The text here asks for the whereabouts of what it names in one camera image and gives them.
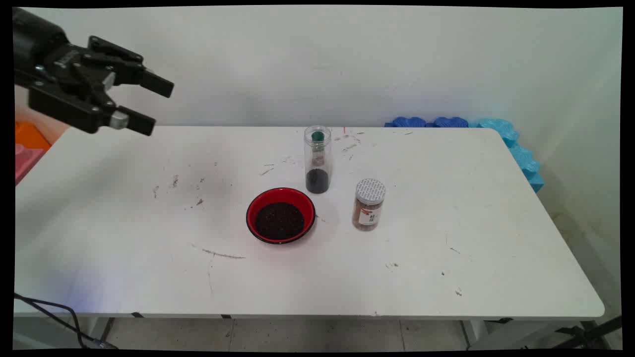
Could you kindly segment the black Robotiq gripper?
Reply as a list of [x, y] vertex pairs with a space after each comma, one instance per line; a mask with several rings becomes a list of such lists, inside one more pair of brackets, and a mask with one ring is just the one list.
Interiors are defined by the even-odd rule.
[[13, 8], [13, 55], [14, 83], [25, 91], [29, 108], [90, 134], [104, 126], [150, 136], [156, 124], [111, 100], [90, 101], [108, 99], [109, 71], [115, 86], [139, 85], [166, 98], [174, 88], [140, 54], [96, 36], [86, 47], [73, 45], [59, 25], [21, 7]]

